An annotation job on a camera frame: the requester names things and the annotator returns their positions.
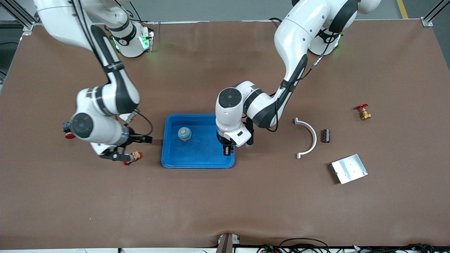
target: curved white handle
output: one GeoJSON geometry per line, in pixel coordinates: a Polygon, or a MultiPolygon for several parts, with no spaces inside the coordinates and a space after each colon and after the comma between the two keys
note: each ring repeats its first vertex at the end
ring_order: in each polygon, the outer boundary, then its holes
{"type": "Polygon", "coordinates": [[[302,125],[302,126],[306,127],[312,134],[313,141],[312,141],[312,146],[310,147],[310,149],[308,149],[305,152],[297,153],[297,159],[300,159],[300,158],[302,158],[302,155],[305,155],[305,154],[311,152],[315,148],[315,145],[317,144],[317,134],[315,133],[314,128],[312,128],[312,126],[310,124],[303,122],[303,121],[299,121],[298,118],[295,118],[294,124],[302,125]]]}

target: metal frame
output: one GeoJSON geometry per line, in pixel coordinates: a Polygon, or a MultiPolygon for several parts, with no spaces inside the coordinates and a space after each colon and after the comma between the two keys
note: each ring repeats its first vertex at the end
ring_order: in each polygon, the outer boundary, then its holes
{"type": "Polygon", "coordinates": [[[37,20],[16,0],[0,0],[0,5],[24,26],[24,31],[31,31],[37,23],[37,20]]]}
{"type": "Polygon", "coordinates": [[[450,4],[450,0],[441,0],[425,17],[421,17],[424,27],[432,27],[431,22],[447,5],[450,4]]]}

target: brown tabletop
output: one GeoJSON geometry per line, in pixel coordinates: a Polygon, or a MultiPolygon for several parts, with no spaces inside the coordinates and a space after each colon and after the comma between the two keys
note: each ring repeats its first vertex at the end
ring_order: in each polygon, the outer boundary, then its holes
{"type": "MultiPolygon", "coordinates": [[[[250,80],[268,93],[284,76],[273,23],[165,24],[154,52],[122,57],[139,109],[155,126],[144,158],[125,167],[64,139],[79,90],[105,83],[94,55],[23,37],[0,99],[0,248],[205,247],[312,237],[329,245],[450,244],[450,73],[419,20],[357,21],[303,80],[270,133],[236,151],[231,169],[166,169],[165,118],[214,113],[223,88],[250,80]],[[353,107],[367,103],[372,119],[353,107]],[[311,144],[307,129],[331,130],[311,144]],[[336,184],[327,164],[359,154],[369,175],[336,184]]],[[[315,60],[310,55],[310,64],[315,60]]],[[[131,126],[148,130],[136,117],[131,126]]]]}

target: red button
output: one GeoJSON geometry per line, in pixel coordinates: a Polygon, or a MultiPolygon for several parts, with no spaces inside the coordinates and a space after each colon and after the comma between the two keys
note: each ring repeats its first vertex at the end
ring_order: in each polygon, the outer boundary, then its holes
{"type": "Polygon", "coordinates": [[[75,138],[75,135],[72,133],[67,133],[65,137],[66,137],[66,139],[73,139],[73,138],[75,138]]]}

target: black round joint cap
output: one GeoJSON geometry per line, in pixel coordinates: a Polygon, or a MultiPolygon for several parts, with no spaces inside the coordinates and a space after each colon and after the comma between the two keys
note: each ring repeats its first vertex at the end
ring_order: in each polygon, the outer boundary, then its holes
{"type": "Polygon", "coordinates": [[[78,113],[72,119],[70,130],[80,138],[87,138],[90,136],[94,123],[92,118],[86,113],[78,113]]]}
{"type": "Polygon", "coordinates": [[[241,100],[242,95],[236,88],[227,88],[219,94],[219,104],[223,108],[235,107],[241,100]]]}

